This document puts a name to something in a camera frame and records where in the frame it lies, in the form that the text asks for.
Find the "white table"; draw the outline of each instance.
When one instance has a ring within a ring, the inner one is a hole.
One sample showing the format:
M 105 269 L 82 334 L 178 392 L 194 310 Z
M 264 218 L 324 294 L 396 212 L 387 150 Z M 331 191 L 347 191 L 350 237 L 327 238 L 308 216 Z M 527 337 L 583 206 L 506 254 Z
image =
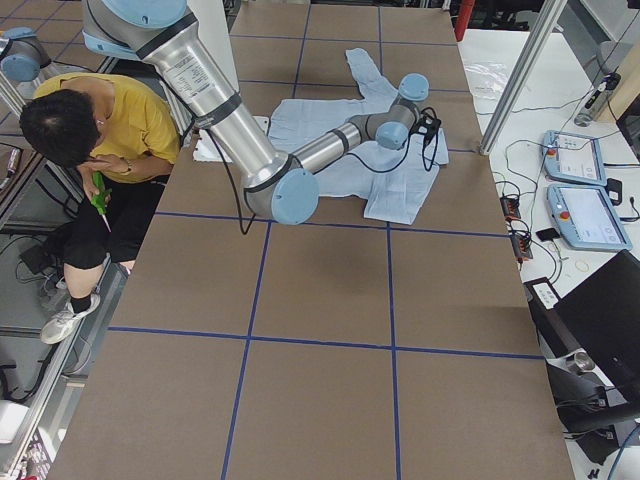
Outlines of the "white table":
M 508 31 L 468 30 L 465 38 L 459 43 L 460 54 L 465 65 L 495 63 L 504 65 L 507 74 L 511 73 L 522 50 L 528 33 Z M 471 91 L 480 87 L 477 77 L 467 74 Z M 566 40 L 560 33 L 553 33 L 540 58 L 538 59 L 525 87 L 514 107 L 522 108 L 557 107 L 571 100 L 582 98 L 591 86 L 580 63 L 571 51 Z M 490 113 L 495 110 L 496 100 L 479 98 L 474 95 L 474 104 L 478 113 L 480 127 L 484 132 Z M 495 147 L 490 154 L 492 170 L 495 172 L 496 181 L 509 180 L 517 184 L 522 192 L 530 192 L 534 185 L 526 179 L 514 175 L 507 169 L 507 157 L 505 149 L 517 140 L 530 140 L 520 142 L 509 148 L 508 161 L 511 170 L 522 173 L 533 179 L 538 179 L 538 189 L 535 195 L 525 195 L 521 198 L 520 212 L 523 219 L 532 232 L 553 226 L 546 206 L 546 187 L 551 183 L 544 172 L 540 175 L 542 156 L 540 146 L 544 133 L 547 130 L 562 130 L 570 133 L 602 137 L 618 131 L 615 124 L 592 123 L 589 127 L 577 127 L 573 123 L 574 109 L 578 102 L 572 103 L 562 109 L 547 109 L 536 111 L 523 111 L 512 113 L 502 131 Z M 615 134 L 600 140 L 600 146 L 605 163 L 611 164 L 637 164 L 637 160 L 621 134 Z M 638 199 L 636 206 L 640 204 L 640 169 L 611 169 L 608 168 L 608 177 L 613 177 L 623 182 L 623 203 L 616 207 L 620 216 L 633 217 L 629 197 Z M 506 187 L 506 193 L 515 192 L 515 188 Z M 633 253 L 636 257 L 640 252 L 640 222 L 625 224 L 631 241 L 634 245 Z M 562 240 L 556 240 L 562 260 L 562 273 L 554 284 L 558 293 L 563 296 L 595 270 L 606 263 L 613 253 L 578 251 L 569 248 Z M 554 270 L 554 262 L 549 254 L 539 246 L 532 246 L 534 258 L 523 263 L 521 270 L 522 281 L 528 281 L 539 277 L 549 277 Z M 606 478 L 615 454 L 607 459 L 604 467 L 591 463 L 582 450 L 574 442 L 567 442 L 576 479 L 583 480 L 592 469 L 600 468 L 599 478 Z M 637 478 L 640 472 L 640 448 L 627 448 L 618 466 L 617 479 Z

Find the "shoe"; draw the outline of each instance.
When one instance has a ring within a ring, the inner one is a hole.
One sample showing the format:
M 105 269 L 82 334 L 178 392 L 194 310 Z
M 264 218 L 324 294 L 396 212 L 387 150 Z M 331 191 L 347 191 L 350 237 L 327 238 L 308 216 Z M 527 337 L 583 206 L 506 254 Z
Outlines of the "shoe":
M 40 330 L 40 340 L 48 345 L 61 342 L 76 329 L 80 320 L 93 312 L 100 305 L 100 296 L 91 294 L 91 305 L 83 312 L 74 313 L 71 301 L 67 301 L 62 310 L 56 313 Z

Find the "green handle tool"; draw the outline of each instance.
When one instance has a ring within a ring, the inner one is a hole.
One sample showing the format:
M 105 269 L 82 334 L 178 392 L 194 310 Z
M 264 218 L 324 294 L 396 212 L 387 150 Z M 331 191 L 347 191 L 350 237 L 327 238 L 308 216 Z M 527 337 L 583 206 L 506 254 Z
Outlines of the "green handle tool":
M 91 197 L 91 205 L 96 207 L 98 214 L 102 217 L 104 224 L 107 226 L 107 230 L 111 232 L 111 227 L 107 220 L 107 197 L 111 193 L 111 189 L 105 189 L 104 178 L 102 178 L 102 174 L 100 172 L 93 172 L 91 179 L 93 180 L 93 184 L 99 190 L 97 194 Z

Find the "light blue cloth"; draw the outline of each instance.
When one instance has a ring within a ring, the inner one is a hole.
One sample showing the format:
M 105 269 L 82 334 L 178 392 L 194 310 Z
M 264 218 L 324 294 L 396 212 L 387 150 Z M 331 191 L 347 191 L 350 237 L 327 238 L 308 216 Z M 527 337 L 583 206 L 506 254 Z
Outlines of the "light blue cloth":
M 287 99 L 273 113 L 269 139 L 281 150 L 293 152 L 327 131 L 343 125 L 354 116 L 382 113 L 389 109 L 398 91 L 380 75 L 369 54 L 360 48 L 346 51 L 353 78 L 358 82 L 363 100 L 299 100 Z M 410 225 L 424 203 L 439 167 L 449 163 L 442 129 L 438 133 L 435 165 L 426 172 L 422 163 L 422 136 L 415 135 L 409 144 L 405 161 L 390 173 L 378 174 L 364 167 L 355 157 L 346 155 L 316 174 L 320 195 L 345 197 L 357 195 L 366 199 L 366 218 Z M 425 151 L 433 155 L 435 140 Z M 404 155 L 404 149 L 392 151 L 367 142 L 352 150 L 367 165 L 386 170 Z

